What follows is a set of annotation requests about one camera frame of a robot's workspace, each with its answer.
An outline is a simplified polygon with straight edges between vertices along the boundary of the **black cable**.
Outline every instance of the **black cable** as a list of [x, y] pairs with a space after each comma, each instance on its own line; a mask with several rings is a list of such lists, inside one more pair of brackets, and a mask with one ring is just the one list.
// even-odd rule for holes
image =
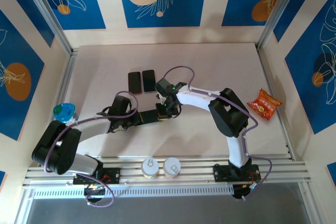
[[182, 112], [182, 107], [181, 107], [181, 105], [179, 105], [178, 107], [179, 107], [180, 111], [178, 112], [178, 114], [177, 114], [176, 116], [174, 116], [174, 117], [172, 117], [172, 118], [177, 118], [177, 117], [181, 114], [181, 112]]
[[107, 109], [109, 109], [109, 108], [111, 108], [111, 106], [108, 106], [108, 107], [104, 108], [101, 112], [104, 112], [104, 113], [105, 113], [105, 111], [106, 111]]

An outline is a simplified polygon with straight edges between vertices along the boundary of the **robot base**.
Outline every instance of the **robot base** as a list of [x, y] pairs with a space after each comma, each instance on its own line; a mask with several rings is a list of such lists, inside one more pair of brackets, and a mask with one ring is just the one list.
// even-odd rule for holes
[[[94, 177], [105, 184], [119, 184], [120, 179], [120, 168], [99, 168], [96, 173], [94, 174]], [[77, 175], [74, 177], [73, 180], [74, 185], [88, 185], [86, 188], [84, 188], [84, 196], [104, 196], [106, 189], [98, 189], [97, 182], [84, 178], [80, 175]], [[102, 198], [88, 198], [89, 202], [91, 203], [97, 203]]]
[[258, 165], [252, 165], [251, 159], [241, 168], [229, 162], [229, 165], [216, 164], [213, 167], [215, 182], [240, 182], [234, 184], [233, 197], [241, 199], [253, 190], [256, 183], [261, 180]]

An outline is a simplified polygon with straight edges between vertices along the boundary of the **white table surface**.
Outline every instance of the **white table surface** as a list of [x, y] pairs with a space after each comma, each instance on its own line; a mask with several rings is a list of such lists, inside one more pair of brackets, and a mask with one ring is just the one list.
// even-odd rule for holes
[[[128, 72], [154, 69], [158, 81], [178, 65], [195, 70], [192, 86], [213, 91], [231, 88], [244, 104], [254, 101], [260, 88], [268, 90], [254, 44], [83, 46], [77, 55], [66, 102], [76, 105], [80, 120], [90, 118], [110, 106], [117, 92], [128, 89]], [[191, 76], [188, 69], [176, 69], [167, 79], [176, 84], [188, 82]], [[137, 95], [139, 111], [155, 109], [159, 102], [155, 95]], [[247, 134], [249, 152], [287, 154], [277, 115], [268, 122], [246, 107], [259, 122], [259, 127]], [[211, 114], [187, 105], [176, 119], [95, 136], [80, 143], [78, 152], [103, 157], [229, 154], [226, 137], [216, 128]]]

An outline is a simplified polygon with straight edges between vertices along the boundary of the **white wall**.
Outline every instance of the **white wall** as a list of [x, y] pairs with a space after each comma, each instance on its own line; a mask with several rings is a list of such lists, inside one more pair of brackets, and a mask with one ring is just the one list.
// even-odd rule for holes
[[257, 42], [263, 26], [222, 27], [228, 0], [204, 0], [200, 27], [128, 29], [121, 0], [97, 0], [106, 29], [65, 30], [73, 47], [82, 45]]
[[16, 213], [32, 151], [50, 120], [68, 57], [57, 39], [49, 48], [16, 0], [0, 0], [0, 9], [45, 64], [19, 141], [0, 133], [0, 170], [7, 174], [0, 193], [0, 223], [8, 223]]
[[306, 162], [312, 188], [328, 223], [336, 220], [336, 188], [327, 164], [336, 162], [336, 124], [314, 135], [303, 109], [285, 57], [327, 0], [306, 0], [279, 43], [270, 36], [264, 53], [272, 72], [275, 96], [286, 106], [280, 108], [297, 154]]

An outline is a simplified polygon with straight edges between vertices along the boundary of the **floor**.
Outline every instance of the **floor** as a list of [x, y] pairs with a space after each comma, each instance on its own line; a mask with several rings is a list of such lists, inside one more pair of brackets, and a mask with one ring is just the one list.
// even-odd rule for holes
[[232, 196], [116, 198], [97, 209], [84, 199], [35, 199], [27, 223], [309, 223], [298, 185], [265, 184], [249, 199]]
[[[156, 80], [178, 65], [192, 67], [192, 86], [206, 90], [231, 88], [244, 104], [268, 91], [254, 44], [176, 44], [83, 46], [66, 94], [79, 119], [93, 117], [110, 106], [118, 91], [128, 89], [128, 72], [154, 69]], [[167, 79], [188, 82], [191, 73], [176, 69]], [[139, 111], [155, 109], [155, 93], [141, 94]], [[251, 154], [288, 155], [286, 137], [278, 117], [268, 122], [248, 108], [259, 127], [247, 135]], [[95, 136], [79, 144], [78, 152], [91, 156], [225, 156], [226, 137], [216, 128], [209, 112], [183, 106], [177, 119], [129, 128], [126, 132]]]

